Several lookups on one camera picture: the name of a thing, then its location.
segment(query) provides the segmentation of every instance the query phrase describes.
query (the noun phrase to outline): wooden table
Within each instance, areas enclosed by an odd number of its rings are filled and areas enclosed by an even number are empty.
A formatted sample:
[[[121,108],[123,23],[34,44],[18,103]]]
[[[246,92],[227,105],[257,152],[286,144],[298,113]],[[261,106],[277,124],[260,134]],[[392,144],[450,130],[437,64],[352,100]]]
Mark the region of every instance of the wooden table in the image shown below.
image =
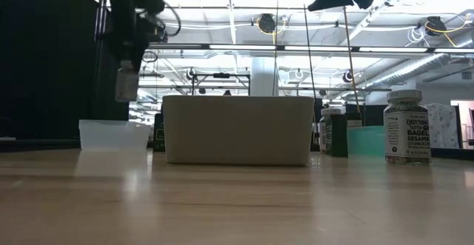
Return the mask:
[[[0,244],[473,244],[474,163],[165,164],[144,153],[0,154]]]

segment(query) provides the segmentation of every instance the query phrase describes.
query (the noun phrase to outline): ceiling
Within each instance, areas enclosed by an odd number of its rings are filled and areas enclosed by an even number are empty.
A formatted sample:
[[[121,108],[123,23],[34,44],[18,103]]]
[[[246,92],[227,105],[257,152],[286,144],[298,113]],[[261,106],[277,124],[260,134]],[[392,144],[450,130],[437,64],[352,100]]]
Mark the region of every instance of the ceiling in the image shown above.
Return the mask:
[[[313,0],[165,0],[178,13],[182,29],[179,35],[171,37],[169,43],[175,44],[273,44],[273,36],[262,33],[254,25],[262,13],[278,14],[279,27],[275,40],[278,45],[307,45],[307,29],[303,5]],[[381,46],[381,47],[450,47],[445,36],[424,36],[421,39],[413,33],[417,23],[424,24],[428,16],[440,16],[448,30],[460,30],[449,33],[454,39],[466,35],[474,28],[474,3],[467,0],[375,0],[368,10],[360,10],[357,6],[347,8],[347,19],[352,46]],[[311,46],[345,45],[346,32],[344,29],[344,14],[342,8],[306,12],[308,36]],[[170,9],[159,15],[167,23],[167,30],[176,30],[176,17]],[[368,24],[360,27],[364,20]],[[158,55],[166,51],[154,50]],[[192,55],[192,50],[183,52]],[[189,85],[186,72],[193,67],[197,73],[249,73],[252,57],[248,52],[234,54],[216,54],[211,58],[162,58],[153,63],[144,63],[140,84],[152,87],[159,85]],[[365,80],[389,70],[390,68],[409,60],[406,57],[389,57],[383,54],[374,56],[358,56],[353,58],[356,82]],[[276,59],[280,73],[280,86],[297,87],[311,84],[310,62],[307,56],[289,56],[278,54]],[[343,73],[350,68],[347,56],[312,57],[315,85],[317,87],[343,87]],[[162,74],[164,78],[154,77]],[[235,79],[217,82],[202,82],[201,86],[242,86]],[[185,94],[171,89],[144,88],[143,92],[150,94],[155,100],[163,95]],[[246,90],[232,90],[233,94],[246,95]],[[207,90],[207,94],[222,94],[222,90]],[[285,90],[284,94],[295,95],[296,91]],[[298,92],[300,95],[312,95],[310,91]]]

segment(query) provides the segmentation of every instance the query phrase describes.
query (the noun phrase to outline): fluorescent light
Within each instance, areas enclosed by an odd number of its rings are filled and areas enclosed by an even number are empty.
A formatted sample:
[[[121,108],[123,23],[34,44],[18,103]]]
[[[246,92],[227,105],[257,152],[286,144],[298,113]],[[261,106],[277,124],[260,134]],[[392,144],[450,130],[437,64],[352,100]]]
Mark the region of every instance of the fluorescent light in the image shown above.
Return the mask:
[[[308,46],[285,46],[285,50],[300,50],[307,51]],[[310,46],[312,51],[322,51],[322,52],[347,52],[347,47],[331,47],[331,46]]]
[[[406,47],[361,47],[360,52],[377,53],[424,53],[427,48],[406,48]]]
[[[474,49],[469,49],[469,48],[441,48],[441,49],[435,49],[435,53],[474,53]]]
[[[211,50],[274,50],[273,45],[209,45]]]

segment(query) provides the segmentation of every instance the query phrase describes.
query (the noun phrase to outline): ceiling light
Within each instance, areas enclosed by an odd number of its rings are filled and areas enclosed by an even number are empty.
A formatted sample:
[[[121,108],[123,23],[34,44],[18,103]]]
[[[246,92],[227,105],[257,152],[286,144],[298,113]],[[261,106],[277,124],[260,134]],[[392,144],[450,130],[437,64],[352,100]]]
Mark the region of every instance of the ceiling light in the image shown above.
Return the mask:
[[[298,72],[295,73],[295,77],[297,79],[302,79],[303,78],[303,72],[298,68]]]
[[[274,50],[273,45],[209,45],[211,50]]]
[[[307,51],[308,46],[285,46],[285,50],[300,50]],[[312,51],[323,51],[323,52],[347,52],[347,47],[331,47],[331,46],[310,46]]]
[[[469,49],[469,48],[441,48],[441,49],[436,49],[435,53],[474,53],[474,49]]]
[[[348,70],[343,76],[342,76],[342,81],[344,81],[345,83],[349,83],[353,80],[353,75],[352,73],[350,72],[350,70]]]
[[[360,52],[377,53],[425,53],[427,48],[406,48],[406,47],[361,47]]]

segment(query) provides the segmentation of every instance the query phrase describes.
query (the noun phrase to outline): white box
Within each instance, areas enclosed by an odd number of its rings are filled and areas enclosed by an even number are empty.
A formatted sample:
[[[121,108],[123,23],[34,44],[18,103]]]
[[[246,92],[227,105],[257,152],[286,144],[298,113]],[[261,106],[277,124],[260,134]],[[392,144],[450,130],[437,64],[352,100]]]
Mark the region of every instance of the white box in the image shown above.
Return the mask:
[[[83,150],[145,150],[150,127],[129,121],[79,120]]]

